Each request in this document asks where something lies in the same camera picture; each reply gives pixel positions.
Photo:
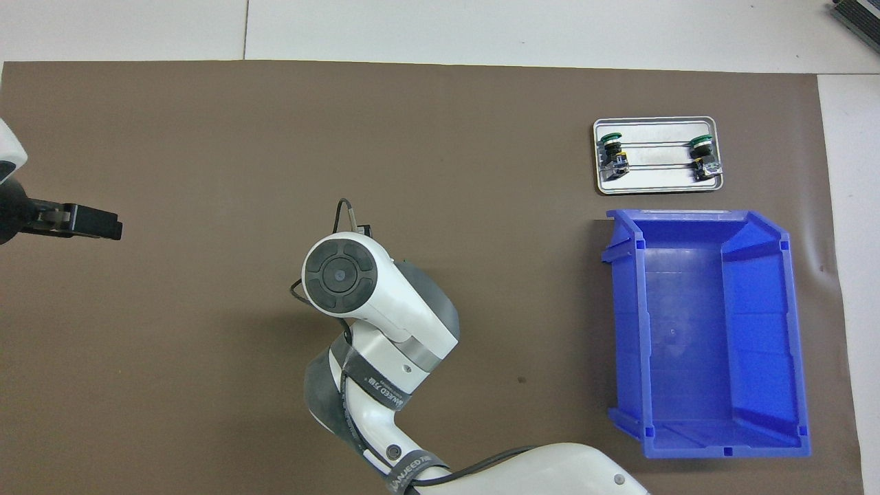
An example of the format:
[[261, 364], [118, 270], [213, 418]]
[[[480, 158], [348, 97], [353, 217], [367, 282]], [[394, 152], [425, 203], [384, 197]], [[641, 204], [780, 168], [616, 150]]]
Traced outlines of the green push button switch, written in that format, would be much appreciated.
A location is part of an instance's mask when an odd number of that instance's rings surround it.
[[600, 144], [604, 153], [601, 170], [606, 181], [616, 181], [630, 172], [628, 154], [622, 148], [622, 133], [613, 132], [603, 135]]
[[689, 141], [694, 177], [698, 182], [709, 181], [722, 176], [723, 166], [714, 148], [713, 135], [698, 135]]

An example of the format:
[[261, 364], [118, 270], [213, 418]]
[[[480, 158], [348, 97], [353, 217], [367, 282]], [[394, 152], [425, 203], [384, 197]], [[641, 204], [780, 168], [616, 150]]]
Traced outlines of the blue plastic storage bin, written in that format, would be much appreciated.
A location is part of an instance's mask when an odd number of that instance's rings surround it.
[[614, 426], [649, 459], [810, 457], [790, 234], [754, 210], [607, 217]]

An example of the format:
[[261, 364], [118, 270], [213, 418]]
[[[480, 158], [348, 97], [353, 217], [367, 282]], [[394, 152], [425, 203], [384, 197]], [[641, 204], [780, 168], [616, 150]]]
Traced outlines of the brown table mat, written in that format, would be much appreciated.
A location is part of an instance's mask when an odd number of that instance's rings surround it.
[[[604, 195], [592, 125], [709, 116], [724, 185]], [[6, 63], [29, 194], [121, 241], [0, 245], [0, 495], [388, 495], [319, 426], [340, 326], [292, 298], [340, 197], [458, 308], [398, 422], [454, 468], [599, 448], [652, 495], [864, 495], [820, 85], [804, 74], [368, 63]], [[612, 209], [789, 232], [812, 454], [647, 459], [616, 429]]]

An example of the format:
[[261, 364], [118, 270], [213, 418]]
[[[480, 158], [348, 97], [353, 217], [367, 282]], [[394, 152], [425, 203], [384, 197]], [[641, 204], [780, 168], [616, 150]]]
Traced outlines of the grey ribbed device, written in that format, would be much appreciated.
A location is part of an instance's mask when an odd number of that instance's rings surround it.
[[862, 34], [880, 37], [880, 0], [832, 0], [832, 16]]

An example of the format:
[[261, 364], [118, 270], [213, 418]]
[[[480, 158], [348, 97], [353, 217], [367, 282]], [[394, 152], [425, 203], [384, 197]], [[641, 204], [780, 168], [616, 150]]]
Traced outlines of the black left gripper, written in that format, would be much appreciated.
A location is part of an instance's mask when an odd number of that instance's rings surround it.
[[13, 239], [31, 222], [31, 233], [69, 239], [122, 238], [123, 223], [116, 213], [78, 203], [30, 200], [18, 181], [0, 184], [0, 245]]

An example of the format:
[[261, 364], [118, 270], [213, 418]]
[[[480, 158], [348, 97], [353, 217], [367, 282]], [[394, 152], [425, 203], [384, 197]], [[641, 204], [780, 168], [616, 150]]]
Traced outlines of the grey metal tray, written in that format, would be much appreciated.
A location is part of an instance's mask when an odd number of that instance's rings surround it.
[[[616, 181], [606, 181], [601, 170], [604, 153], [600, 138], [613, 132], [622, 134], [620, 141], [628, 156], [630, 172]], [[714, 151], [722, 163], [716, 121], [709, 116], [598, 119], [592, 125], [597, 190], [604, 195], [636, 195], [721, 189], [724, 171], [722, 176], [709, 181], [697, 181], [694, 177], [689, 141], [704, 134], [713, 135]]]

